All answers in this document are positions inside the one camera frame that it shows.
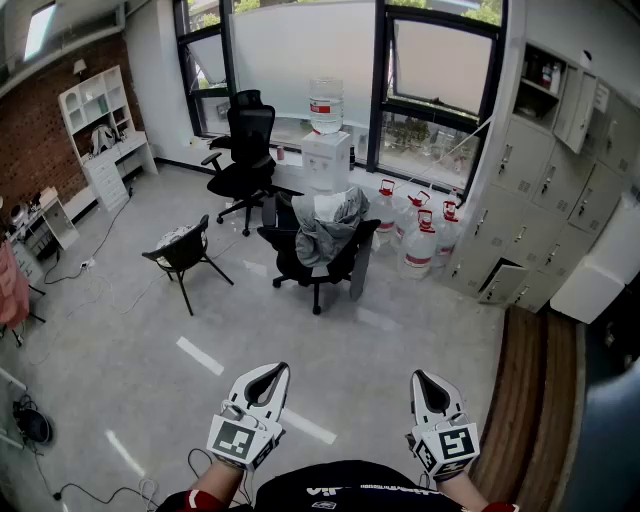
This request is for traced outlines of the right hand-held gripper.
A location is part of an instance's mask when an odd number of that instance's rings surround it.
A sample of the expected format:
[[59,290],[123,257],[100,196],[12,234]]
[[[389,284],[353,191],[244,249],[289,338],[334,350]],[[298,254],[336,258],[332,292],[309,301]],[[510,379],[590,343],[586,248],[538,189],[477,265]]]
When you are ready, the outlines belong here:
[[[410,449],[431,480],[459,474],[480,454],[477,425],[463,409],[459,390],[444,378],[416,370],[411,377],[416,426],[408,434]],[[429,413],[448,417],[428,426]]]

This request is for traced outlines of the black low-back office chair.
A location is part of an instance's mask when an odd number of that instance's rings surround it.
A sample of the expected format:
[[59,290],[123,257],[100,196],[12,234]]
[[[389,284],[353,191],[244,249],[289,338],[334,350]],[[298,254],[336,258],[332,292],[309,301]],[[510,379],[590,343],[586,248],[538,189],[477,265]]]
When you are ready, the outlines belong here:
[[280,275],[273,279],[274,288],[280,288],[286,281],[298,283],[303,287],[313,287],[314,315],[322,312],[319,295],[322,284],[350,283],[349,296],[356,301],[363,293],[369,267],[374,234],[380,226],[379,219],[363,220],[344,248],[325,266],[308,267],[298,258],[295,238],[299,224],[293,208],[285,203],[286,194],[280,193],[268,198],[262,211],[262,225],[258,234],[276,251],[276,267]]

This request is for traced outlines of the grey white garment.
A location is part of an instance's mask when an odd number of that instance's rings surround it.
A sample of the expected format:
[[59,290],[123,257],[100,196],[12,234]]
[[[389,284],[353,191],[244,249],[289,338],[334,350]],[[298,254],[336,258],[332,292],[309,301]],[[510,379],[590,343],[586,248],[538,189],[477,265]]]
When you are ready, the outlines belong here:
[[291,199],[299,229],[295,250],[306,267],[331,263],[366,218],[370,202],[359,187],[332,195],[303,195]]

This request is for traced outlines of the person's right forearm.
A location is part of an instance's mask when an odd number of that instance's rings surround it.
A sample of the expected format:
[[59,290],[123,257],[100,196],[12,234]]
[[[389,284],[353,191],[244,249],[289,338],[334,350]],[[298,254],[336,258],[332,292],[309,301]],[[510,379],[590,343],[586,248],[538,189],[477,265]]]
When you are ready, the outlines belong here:
[[446,480],[436,482],[439,492],[467,509],[469,512],[483,512],[489,505],[466,472],[461,472]]

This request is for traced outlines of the black four-legged chair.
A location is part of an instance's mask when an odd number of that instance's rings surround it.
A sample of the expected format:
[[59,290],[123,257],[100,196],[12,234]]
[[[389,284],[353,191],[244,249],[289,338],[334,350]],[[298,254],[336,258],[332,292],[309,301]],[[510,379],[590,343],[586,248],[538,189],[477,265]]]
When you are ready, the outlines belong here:
[[[229,276],[214,263],[213,259],[207,253],[208,238],[206,230],[209,227],[209,215],[203,215],[200,221],[194,226],[195,228],[192,231],[181,236],[179,239],[160,250],[155,248],[153,251],[142,253],[142,257],[154,262],[168,276],[170,281],[173,281],[173,277],[176,277],[187,310],[191,316],[193,316],[194,313],[184,285],[184,277],[188,270],[200,263],[207,263],[229,285],[234,285],[234,282],[229,278]],[[157,264],[156,259],[158,257],[165,257],[169,262],[169,267],[163,267]]]

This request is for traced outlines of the black high-back office chair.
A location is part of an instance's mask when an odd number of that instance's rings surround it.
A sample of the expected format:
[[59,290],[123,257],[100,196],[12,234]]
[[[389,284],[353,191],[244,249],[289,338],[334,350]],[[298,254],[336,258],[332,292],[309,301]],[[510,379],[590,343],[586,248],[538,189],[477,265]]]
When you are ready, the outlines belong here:
[[236,93],[227,111],[231,164],[220,166],[220,152],[213,152],[201,161],[203,166],[211,165],[214,169],[207,189],[233,201],[231,207],[217,214],[216,222],[221,224],[227,214],[244,209],[242,235],[245,237],[250,235],[252,209],[261,206],[262,199],[274,193],[275,160],[270,154],[270,139],[275,117],[274,107],[262,102],[259,90]]

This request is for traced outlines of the wooden plank platform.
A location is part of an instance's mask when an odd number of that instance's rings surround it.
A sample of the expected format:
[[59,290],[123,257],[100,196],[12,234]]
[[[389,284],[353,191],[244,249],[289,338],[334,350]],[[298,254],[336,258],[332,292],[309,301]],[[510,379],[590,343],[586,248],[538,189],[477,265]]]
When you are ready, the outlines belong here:
[[575,458],[585,394],[582,324],[512,306],[504,318],[493,396],[472,482],[521,512],[559,512]]

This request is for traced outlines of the patterned seat cushion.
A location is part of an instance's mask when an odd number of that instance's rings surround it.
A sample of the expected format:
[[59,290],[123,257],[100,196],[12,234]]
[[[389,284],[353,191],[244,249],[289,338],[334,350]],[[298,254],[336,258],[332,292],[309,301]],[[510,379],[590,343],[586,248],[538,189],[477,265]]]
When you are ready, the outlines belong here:
[[[195,228],[194,225],[184,225],[184,226],[177,227],[172,231],[167,232],[158,241],[158,243],[156,245],[156,249],[160,250],[161,248],[163,248],[163,247],[169,245],[170,243],[176,241],[181,236],[184,236],[185,234],[189,233],[194,228]],[[169,262],[166,260],[165,257],[158,257],[156,259],[156,263],[159,264],[160,266],[163,266],[163,267],[169,267]]]

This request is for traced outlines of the white box cabinet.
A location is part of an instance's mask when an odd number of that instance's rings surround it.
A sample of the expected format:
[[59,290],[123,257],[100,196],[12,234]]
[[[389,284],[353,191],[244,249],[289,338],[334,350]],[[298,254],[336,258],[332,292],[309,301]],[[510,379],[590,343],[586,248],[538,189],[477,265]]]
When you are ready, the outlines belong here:
[[625,192],[593,247],[551,297],[550,307],[590,324],[638,273],[640,200]]

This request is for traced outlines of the grey metal lockers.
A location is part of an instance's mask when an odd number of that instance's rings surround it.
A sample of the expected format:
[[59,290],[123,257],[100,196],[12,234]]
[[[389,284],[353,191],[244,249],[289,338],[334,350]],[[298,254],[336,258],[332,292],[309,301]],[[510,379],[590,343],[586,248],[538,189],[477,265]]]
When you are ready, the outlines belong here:
[[640,107],[527,42],[488,185],[443,273],[481,303],[536,312],[611,217],[640,151]]

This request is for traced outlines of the white water dispenser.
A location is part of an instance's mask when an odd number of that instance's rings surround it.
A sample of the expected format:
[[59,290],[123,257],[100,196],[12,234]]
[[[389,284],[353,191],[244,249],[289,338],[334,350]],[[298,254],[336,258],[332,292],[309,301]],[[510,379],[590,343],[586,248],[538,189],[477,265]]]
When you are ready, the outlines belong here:
[[302,139],[303,172],[312,191],[334,194],[349,188],[352,136],[311,132]]

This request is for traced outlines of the small white side table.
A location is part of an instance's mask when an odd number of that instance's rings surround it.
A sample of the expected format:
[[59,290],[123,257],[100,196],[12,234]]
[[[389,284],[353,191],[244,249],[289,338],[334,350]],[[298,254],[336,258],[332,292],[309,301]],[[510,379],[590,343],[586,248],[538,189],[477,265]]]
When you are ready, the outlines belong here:
[[46,187],[40,192],[40,210],[52,235],[62,250],[67,250],[79,237],[71,218],[61,204],[57,190]]

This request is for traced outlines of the white desk with shelf hutch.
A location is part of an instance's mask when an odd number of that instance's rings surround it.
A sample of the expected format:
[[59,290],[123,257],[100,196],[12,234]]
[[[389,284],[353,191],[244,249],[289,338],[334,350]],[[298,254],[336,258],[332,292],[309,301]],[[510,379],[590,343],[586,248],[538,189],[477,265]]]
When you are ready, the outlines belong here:
[[[124,178],[157,167],[146,133],[135,127],[121,69],[109,68],[64,91],[58,103],[71,146],[100,205],[111,212],[130,197]],[[121,138],[111,149],[91,155],[91,133],[106,124]]]

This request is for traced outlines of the grey backpack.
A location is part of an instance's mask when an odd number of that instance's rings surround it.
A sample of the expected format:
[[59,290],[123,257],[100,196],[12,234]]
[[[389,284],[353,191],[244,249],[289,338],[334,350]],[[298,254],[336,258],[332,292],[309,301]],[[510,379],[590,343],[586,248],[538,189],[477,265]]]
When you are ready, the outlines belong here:
[[116,130],[106,124],[100,124],[95,127],[91,133],[91,155],[93,157],[111,149],[121,138]]

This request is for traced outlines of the ceiling light panel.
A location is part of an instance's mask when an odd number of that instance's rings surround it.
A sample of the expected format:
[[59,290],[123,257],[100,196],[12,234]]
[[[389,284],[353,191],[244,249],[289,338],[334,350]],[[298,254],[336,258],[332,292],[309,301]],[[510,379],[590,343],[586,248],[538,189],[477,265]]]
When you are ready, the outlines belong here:
[[51,0],[32,13],[25,43],[24,61],[30,60],[41,50],[55,11],[56,1]]

